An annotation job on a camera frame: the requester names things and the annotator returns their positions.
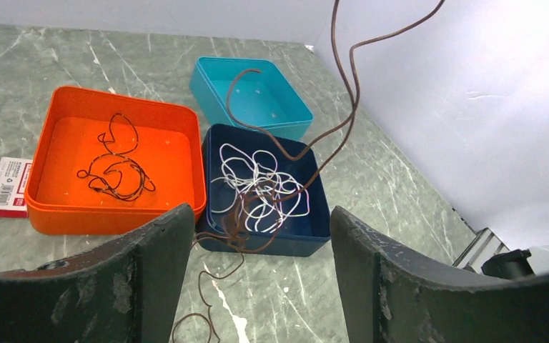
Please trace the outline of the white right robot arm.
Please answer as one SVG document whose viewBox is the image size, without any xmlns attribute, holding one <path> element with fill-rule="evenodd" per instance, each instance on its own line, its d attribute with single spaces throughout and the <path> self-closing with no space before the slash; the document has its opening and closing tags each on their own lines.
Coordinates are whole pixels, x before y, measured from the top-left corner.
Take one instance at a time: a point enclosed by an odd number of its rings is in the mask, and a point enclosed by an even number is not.
<svg viewBox="0 0 549 343">
<path fill-rule="evenodd" d="M 549 245 L 511 250 L 490 229 L 484 228 L 452 265 L 501 279 L 549 274 Z"/>
</svg>

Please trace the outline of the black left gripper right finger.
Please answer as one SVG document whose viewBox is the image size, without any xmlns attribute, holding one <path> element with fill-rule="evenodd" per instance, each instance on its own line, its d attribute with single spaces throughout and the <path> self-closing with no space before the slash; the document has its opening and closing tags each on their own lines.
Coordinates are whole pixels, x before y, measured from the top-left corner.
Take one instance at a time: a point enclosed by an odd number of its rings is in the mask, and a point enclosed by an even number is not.
<svg viewBox="0 0 549 343">
<path fill-rule="evenodd" d="M 549 274 L 506 280 L 458 269 L 342 207 L 330 231 L 351 342 L 549 342 Z"/>
</svg>

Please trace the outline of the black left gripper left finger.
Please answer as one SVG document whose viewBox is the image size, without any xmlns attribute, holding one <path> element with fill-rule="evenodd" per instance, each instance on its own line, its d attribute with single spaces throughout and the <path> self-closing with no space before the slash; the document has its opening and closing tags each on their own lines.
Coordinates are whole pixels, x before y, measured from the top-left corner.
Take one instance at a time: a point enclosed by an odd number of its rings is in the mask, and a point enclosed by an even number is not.
<svg viewBox="0 0 549 343">
<path fill-rule="evenodd" d="M 89 251 L 0 272 L 0 342 L 168 342 L 194 225 L 181 204 Z"/>
</svg>

